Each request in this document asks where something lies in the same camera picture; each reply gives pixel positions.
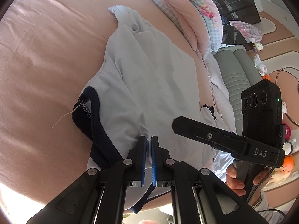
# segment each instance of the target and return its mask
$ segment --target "black handle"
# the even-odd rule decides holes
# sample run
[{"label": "black handle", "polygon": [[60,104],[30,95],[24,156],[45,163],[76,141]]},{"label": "black handle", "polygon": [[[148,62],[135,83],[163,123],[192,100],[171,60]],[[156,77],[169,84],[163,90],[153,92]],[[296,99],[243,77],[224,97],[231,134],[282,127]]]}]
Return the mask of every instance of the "black handle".
[{"label": "black handle", "polygon": [[264,170],[265,166],[237,160],[234,160],[233,163],[234,167],[237,169],[237,179],[241,180],[245,184],[244,189],[246,190],[246,194],[241,196],[241,198],[248,203],[248,197],[256,186],[253,184],[253,179]]}]

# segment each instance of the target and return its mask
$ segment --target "camera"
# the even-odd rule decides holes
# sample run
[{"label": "camera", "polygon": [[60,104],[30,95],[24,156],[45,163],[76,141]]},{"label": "camera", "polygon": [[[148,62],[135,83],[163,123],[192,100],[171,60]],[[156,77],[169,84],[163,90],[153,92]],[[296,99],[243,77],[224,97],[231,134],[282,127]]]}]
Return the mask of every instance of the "camera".
[{"label": "camera", "polygon": [[242,97],[243,136],[281,149],[282,124],[280,88],[264,79],[244,90]]}]

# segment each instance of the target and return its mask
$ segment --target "plush doll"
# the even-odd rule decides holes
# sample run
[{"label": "plush doll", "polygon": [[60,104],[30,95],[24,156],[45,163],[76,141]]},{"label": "plush doll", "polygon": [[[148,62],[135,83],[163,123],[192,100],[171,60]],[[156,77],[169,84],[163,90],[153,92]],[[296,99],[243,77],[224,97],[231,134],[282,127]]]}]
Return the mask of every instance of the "plush doll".
[{"label": "plush doll", "polygon": [[267,74],[265,74],[264,76],[262,76],[263,79],[268,79],[270,82],[272,82],[271,77]]},{"label": "plush doll", "polygon": [[146,220],[143,220],[143,221],[139,222],[139,224],[159,224],[159,223],[156,222],[156,221],[146,221]]},{"label": "plush doll", "polygon": [[264,47],[262,45],[262,43],[259,43],[259,42],[255,42],[252,46],[252,49],[254,52],[260,52],[260,51],[263,51],[264,50]]},{"label": "plush doll", "polygon": [[293,152],[297,152],[298,145],[296,144],[296,138],[290,139],[289,141],[286,141],[282,147],[282,149],[285,151],[286,156],[292,154]]},{"label": "plush doll", "polygon": [[259,55],[255,55],[253,58],[253,63],[255,64],[255,67],[259,70],[259,73],[261,76],[264,76],[267,74],[267,67],[262,63]]},{"label": "plush doll", "polygon": [[283,119],[283,115],[288,113],[288,110],[286,108],[286,103],[282,102],[282,119]]},{"label": "plush doll", "polygon": [[292,155],[286,156],[283,162],[282,167],[275,168],[272,172],[272,177],[269,180],[269,183],[279,183],[284,181],[287,177],[290,176],[291,170],[294,168],[295,161]]},{"label": "plush doll", "polygon": [[291,134],[292,134],[291,128],[286,123],[283,123],[283,125],[286,125],[286,137],[285,137],[285,141],[290,141]]}]

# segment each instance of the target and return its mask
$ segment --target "gray sofa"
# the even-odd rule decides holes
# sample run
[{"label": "gray sofa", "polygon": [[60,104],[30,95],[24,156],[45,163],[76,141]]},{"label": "gray sofa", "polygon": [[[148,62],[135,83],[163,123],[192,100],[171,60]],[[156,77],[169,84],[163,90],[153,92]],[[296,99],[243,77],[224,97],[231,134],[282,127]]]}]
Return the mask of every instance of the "gray sofa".
[{"label": "gray sofa", "polygon": [[262,77],[242,45],[221,48],[213,55],[219,64],[224,84],[229,92],[237,134],[242,135],[241,92],[262,80]]}]

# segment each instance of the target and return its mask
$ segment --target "blue gripper pad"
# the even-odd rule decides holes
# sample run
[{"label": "blue gripper pad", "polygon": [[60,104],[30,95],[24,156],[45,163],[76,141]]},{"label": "blue gripper pad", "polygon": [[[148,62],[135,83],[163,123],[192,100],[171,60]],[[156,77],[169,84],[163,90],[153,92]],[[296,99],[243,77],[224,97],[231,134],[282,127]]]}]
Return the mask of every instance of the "blue gripper pad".
[{"label": "blue gripper pad", "polygon": [[141,186],[144,185],[144,178],[145,178],[145,162],[146,162],[146,146],[147,146],[147,139],[143,142],[143,152],[142,152],[142,177],[141,177]]},{"label": "blue gripper pad", "polygon": [[152,150],[152,182],[153,182],[154,186],[157,186],[156,159],[155,159],[154,144],[151,144],[151,150]]}]

